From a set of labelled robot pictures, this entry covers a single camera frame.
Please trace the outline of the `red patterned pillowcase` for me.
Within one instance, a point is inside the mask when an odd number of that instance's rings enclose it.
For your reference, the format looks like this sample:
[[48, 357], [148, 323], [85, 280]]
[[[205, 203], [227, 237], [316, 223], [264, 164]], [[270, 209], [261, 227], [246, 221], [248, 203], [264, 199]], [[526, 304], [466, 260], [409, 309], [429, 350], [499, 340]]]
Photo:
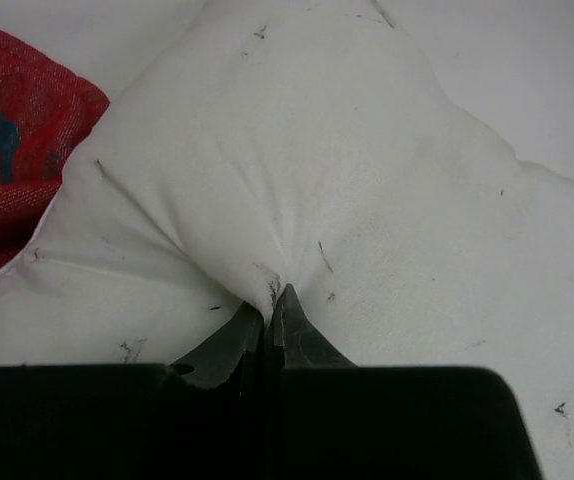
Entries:
[[95, 85], [0, 30], [0, 268], [31, 238], [108, 105]]

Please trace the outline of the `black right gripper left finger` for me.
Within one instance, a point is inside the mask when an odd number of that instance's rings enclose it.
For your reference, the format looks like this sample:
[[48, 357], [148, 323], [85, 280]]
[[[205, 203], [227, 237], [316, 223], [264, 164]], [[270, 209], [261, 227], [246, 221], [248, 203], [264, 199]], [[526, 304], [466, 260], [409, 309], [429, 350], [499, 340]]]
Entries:
[[190, 387], [211, 392], [240, 388], [240, 376], [254, 370], [264, 333], [261, 314], [243, 303], [230, 320], [170, 367]]

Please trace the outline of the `white pillow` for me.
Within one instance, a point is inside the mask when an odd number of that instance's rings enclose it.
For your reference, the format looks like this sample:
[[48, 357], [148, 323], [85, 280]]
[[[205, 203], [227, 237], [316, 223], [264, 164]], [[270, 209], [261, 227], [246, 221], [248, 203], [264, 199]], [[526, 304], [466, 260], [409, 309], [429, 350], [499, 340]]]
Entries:
[[574, 180], [372, 1], [205, 2], [0, 272], [0, 366], [168, 363], [287, 286], [356, 363], [501, 373], [574, 479]]

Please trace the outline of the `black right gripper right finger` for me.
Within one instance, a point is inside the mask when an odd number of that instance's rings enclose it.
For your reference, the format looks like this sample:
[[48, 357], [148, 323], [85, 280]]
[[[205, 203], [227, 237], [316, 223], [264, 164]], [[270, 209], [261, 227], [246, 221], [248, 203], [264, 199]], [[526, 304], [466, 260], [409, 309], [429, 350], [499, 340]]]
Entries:
[[307, 317], [295, 287], [277, 299], [269, 324], [269, 390], [278, 400], [337, 400], [358, 367]]

